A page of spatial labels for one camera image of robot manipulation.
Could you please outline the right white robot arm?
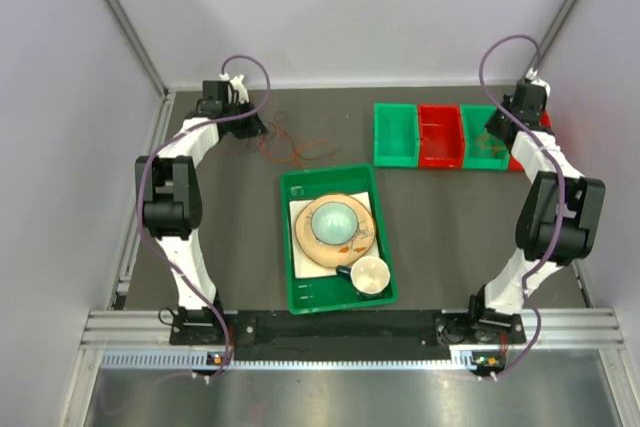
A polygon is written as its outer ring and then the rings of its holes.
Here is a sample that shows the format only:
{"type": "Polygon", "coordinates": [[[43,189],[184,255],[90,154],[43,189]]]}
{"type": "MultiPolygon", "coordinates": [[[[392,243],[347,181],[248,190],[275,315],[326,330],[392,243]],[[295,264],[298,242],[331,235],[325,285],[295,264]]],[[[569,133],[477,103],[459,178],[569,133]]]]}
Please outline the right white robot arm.
{"type": "Polygon", "coordinates": [[[497,277],[470,299],[466,327],[487,343],[516,327],[516,316],[552,274],[593,249],[606,187],[566,158],[541,123],[550,86],[527,72],[486,124],[531,182],[515,229],[516,250],[497,277]]]}

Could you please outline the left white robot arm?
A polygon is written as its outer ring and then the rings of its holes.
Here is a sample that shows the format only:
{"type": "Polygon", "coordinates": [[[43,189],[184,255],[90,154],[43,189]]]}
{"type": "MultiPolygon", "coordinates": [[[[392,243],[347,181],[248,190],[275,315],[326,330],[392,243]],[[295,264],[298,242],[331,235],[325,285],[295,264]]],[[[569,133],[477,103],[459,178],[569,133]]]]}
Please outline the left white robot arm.
{"type": "Polygon", "coordinates": [[[267,129],[256,113],[244,76],[222,73],[205,81],[202,98],[178,132],[135,162],[137,222],[141,238],[168,262],[178,288],[170,343],[228,345],[230,333],[217,287],[207,271],[199,241],[203,201],[196,168],[227,134],[248,139],[267,129]]]}

